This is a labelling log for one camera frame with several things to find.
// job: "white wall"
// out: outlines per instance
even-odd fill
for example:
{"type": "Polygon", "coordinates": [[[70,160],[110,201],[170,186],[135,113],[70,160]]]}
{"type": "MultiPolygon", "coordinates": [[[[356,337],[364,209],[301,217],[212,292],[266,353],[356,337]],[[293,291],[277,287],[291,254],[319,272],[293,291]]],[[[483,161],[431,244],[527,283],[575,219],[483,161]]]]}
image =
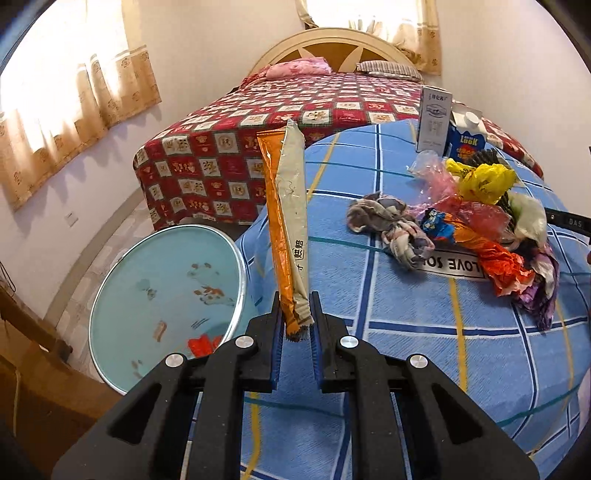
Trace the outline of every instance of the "white wall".
{"type": "Polygon", "coordinates": [[[138,147],[238,85],[268,48],[302,29],[293,0],[138,5],[162,103],[115,127],[17,212],[0,189],[0,260],[42,317],[82,249],[138,187],[138,147]],[[64,220],[69,212],[79,217],[72,228],[64,220]]]}
{"type": "Polygon", "coordinates": [[[443,87],[517,138],[591,216],[591,73],[535,0],[437,0],[443,87]]]}

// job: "blue round tray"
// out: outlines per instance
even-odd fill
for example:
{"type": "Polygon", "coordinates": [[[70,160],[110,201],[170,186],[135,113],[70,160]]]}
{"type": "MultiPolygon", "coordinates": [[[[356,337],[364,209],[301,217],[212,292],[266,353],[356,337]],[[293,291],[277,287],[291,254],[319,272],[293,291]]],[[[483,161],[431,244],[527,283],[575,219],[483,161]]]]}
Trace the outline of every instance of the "blue round tray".
{"type": "Polygon", "coordinates": [[[90,314],[89,346],[100,376],[125,394],[189,339],[221,343],[246,331],[256,309],[234,242],[205,225],[160,230],[111,269],[90,314]]]}

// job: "silver screw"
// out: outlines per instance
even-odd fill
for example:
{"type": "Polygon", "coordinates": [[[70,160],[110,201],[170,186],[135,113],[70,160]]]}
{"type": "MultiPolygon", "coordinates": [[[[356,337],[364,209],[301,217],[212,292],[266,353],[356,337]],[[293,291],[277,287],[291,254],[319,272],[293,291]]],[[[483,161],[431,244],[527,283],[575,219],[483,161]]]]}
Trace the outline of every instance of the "silver screw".
{"type": "Polygon", "coordinates": [[[252,346],[255,343],[255,341],[252,337],[249,337],[248,335],[242,335],[241,337],[238,337],[236,339],[235,343],[237,347],[248,348],[252,346]]]}
{"type": "Polygon", "coordinates": [[[345,348],[355,348],[356,346],[359,345],[359,340],[357,340],[352,335],[347,335],[347,336],[344,336],[343,338],[341,338],[340,344],[341,344],[341,346],[343,346],[345,348]]]}
{"type": "Polygon", "coordinates": [[[429,361],[427,360],[427,358],[422,355],[413,355],[410,358],[410,364],[414,368],[425,368],[428,363],[429,361]]]}
{"type": "Polygon", "coordinates": [[[172,355],[166,357],[165,361],[169,367],[175,368],[183,364],[183,356],[179,353],[173,353],[172,355]]]}

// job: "beige curtain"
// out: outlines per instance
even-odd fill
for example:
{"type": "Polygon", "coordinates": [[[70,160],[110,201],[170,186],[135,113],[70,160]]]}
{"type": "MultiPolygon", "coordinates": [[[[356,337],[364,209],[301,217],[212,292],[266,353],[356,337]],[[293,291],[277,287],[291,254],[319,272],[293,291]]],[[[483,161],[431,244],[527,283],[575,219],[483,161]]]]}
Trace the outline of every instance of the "beige curtain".
{"type": "Polygon", "coordinates": [[[295,0],[309,27],[344,27],[371,33],[404,52],[418,70],[441,75],[436,0],[295,0]]]}
{"type": "Polygon", "coordinates": [[[0,181],[12,207],[112,126],[160,102],[134,0],[57,0],[0,76],[0,181]]]}

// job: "blue checkered tablecloth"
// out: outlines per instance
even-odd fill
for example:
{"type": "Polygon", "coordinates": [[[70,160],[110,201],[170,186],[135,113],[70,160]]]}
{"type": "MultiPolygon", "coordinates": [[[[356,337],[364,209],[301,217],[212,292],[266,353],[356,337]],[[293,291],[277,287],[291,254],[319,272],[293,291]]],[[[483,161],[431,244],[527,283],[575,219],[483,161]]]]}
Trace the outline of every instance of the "blue checkered tablecloth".
{"type": "MultiPolygon", "coordinates": [[[[306,150],[308,186],[326,166],[308,205],[310,289],[320,292],[325,312],[344,318],[351,334],[380,352],[428,355],[531,454],[546,477],[578,434],[576,392],[591,364],[588,240],[548,228],[561,276],[546,333],[507,297],[495,297],[475,267],[461,270],[454,262],[455,271],[404,271],[381,251],[378,238],[348,230],[345,212],[351,199],[377,190],[417,201],[420,184],[407,171],[416,156],[414,135],[411,121],[369,125],[306,150]]],[[[504,156],[522,180],[515,190],[564,209],[543,181],[504,156]]],[[[252,298],[267,312],[277,285],[266,210],[238,246],[248,263],[252,298]]],[[[453,250],[437,255],[449,266],[454,255],[464,258],[462,265],[469,257],[453,250]]],[[[242,468],[253,466],[254,478],[351,478],[346,397],[318,391],[309,342],[284,342],[278,390],[247,402],[242,468]],[[252,419],[260,430],[252,429],[252,419]]]]}

